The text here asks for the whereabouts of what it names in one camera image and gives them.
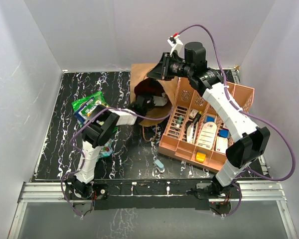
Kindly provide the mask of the brown paper bag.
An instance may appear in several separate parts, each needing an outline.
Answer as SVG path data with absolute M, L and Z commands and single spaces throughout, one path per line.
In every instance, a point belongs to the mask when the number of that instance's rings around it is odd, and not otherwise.
M 178 77 L 170 81 L 156 80 L 147 77 L 147 73 L 155 66 L 154 63 L 132 64 L 130 74 L 130 104 L 129 110 L 141 115 L 137 124 L 142 127 L 143 139 L 146 142 L 153 141 L 157 137 L 158 124 L 163 122 L 173 112 Z M 136 98 L 138 95 L 166 97 L 168 102 L 163 107 L 154 107 L 150 111 L 138 111 Z

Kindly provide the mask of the teal snack packet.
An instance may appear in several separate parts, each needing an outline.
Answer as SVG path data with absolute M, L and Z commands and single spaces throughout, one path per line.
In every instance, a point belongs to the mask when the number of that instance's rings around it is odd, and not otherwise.
M 112 140 L 109 139 L 105 145 L 102 146 L 100 152 L 99 152 L 99 158 L 107 158 L 111 156 L 113 153 L 112 150 Z

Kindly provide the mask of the blue chips bag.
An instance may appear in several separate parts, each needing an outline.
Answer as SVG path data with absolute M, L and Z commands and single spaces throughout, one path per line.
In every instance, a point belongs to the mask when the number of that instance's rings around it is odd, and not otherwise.
M 80 126 L 82 126 L 86 120 L 86 117 L 83 115 L 83 110 L 93 102 L 94 98 L 87 100 L 83 103 L 79 109 L 77 109 L 74 113 L 75 118 L 77 119 Z

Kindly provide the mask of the green cassava chips bag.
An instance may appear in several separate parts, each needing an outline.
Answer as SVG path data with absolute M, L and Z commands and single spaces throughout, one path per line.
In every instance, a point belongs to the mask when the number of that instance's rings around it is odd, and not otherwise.
M 86 97 L 80 98 L 80 99 L 72 102 L 73 110 L 76 112 L 77 110 L 79 110 L 79 108 L 81 106 L 83 106 L 86 102 L 88 102 L 91 99 L 93 100 L 93 103 L 92 103 L 93 106 L 98 105 L 98 104 L 108 106 L 108 104 L 105 101 L 102 91 L 98 91 L 96 93 L 93 93 L 90 96 L 86 96 Z

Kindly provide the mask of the dark green snack packet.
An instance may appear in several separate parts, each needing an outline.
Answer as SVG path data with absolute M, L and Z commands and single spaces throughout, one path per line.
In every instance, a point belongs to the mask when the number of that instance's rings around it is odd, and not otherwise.
M 103 105 L 105 107 L 108 107 L 108 104 L 100 99 L 91 98 L 89 99 L 84 105 L 83 108 L 80 110 L 79 114 L 83 118 L 87 118 L 92 114 L 92 111 L 98 106 Z

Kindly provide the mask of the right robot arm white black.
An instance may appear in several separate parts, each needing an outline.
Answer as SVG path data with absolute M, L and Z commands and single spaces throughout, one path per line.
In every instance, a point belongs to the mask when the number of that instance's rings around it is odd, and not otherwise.
M 187 78 L 190 86 L 211 105 L 229 129 L 234 143 L 226 150 L 224 166 L 210 185 L 199 190 L 200 193 L 225 197 L 235 178 L 264 153 L 270 132 L 244 115 L 227 90 L 225 74 L 207 66 L 206 49 L 202 43 L 174 41 L 170 45 L 171 51 L 162 54 L 147 77 L 165 81 L 174 77 Z

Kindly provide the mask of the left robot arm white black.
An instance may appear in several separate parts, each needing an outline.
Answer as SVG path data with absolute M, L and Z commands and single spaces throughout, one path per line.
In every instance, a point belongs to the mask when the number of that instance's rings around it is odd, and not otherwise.
M 134 125 L 154 106 L 153 96 L 146 94 L 137 96 L 126 109 L 112 108 L 96 96 L 79 105 L 74 115 L 82 126 L 79 135 L 82 136 L 83 155 L 72 179 L 72 188 L 78 197 L 87 199 L 92 195 L 95 166 L 114 129 L 121 125 Z

